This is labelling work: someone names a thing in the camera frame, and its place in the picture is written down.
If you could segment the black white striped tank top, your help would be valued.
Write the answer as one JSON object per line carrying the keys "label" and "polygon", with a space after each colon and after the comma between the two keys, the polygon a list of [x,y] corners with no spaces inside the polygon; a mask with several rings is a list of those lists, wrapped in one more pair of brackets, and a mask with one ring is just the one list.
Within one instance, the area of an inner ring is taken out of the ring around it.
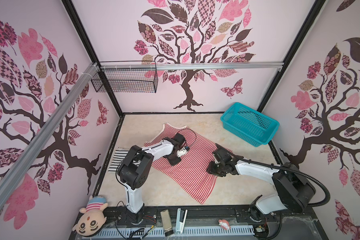
{"label": "black white striped tank top", "polygon": [[128,150],[125,149],[115,149],[114,153],[111,156],[110,163],[108,165],[108,172],[116,172],[119,165],[125,159],[128,154]]}

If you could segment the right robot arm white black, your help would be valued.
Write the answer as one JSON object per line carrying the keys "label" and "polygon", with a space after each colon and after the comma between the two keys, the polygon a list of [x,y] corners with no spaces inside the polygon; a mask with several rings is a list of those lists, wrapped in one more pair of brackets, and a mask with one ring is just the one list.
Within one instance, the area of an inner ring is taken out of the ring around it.
{"label": "right robot arm white black", "polygon": [[277,211],[302,213],[316,193],[307,177],[292,164],[268,166],[237,156],[218,144],[216,147],[215,160],[209,163],[207,173],[217,177],[250,176],[274,187],[274,194],[260,195],[250,204],[248,214],[254,222],[261,222],[266,215]]}

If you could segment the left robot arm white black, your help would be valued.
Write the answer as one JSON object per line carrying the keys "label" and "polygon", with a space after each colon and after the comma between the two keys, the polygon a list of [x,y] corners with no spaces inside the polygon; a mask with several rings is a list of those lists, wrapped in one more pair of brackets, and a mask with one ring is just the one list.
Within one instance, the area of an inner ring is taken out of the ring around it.
{"label": "left robot arm white black", "polygon": [[164,158],[171,167],[181,162],[181,157],[189,151],[186,139],[177,133],[172,138],[164,138],[159,143],[146,148],[132,146],[119,164],[116,175],[126,188],[127,217],[131,223],[143,220],[144,202],[141,187],[146,182],[154,161]]}

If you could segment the red white striped tank top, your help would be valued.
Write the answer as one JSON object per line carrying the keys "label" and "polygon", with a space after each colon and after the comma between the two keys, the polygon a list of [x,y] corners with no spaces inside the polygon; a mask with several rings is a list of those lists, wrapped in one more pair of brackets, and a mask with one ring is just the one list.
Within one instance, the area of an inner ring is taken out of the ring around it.
{"label": "red white striped tank top", "polygon": [[190,150],[181,157],[181,162],[171,166],[165,158],[153,162],[153,168],[174,180],[189,196],[200,204],[204,204],[211,195],[217,177],[207,173],[210,162],[214,162],[213,151],[217,149],[214,142],[193,132],[189,127],[176,128],[168,123],[162,131],[145,147],[158,144],[164,138],[173,138],[177,133],[183,135]]}

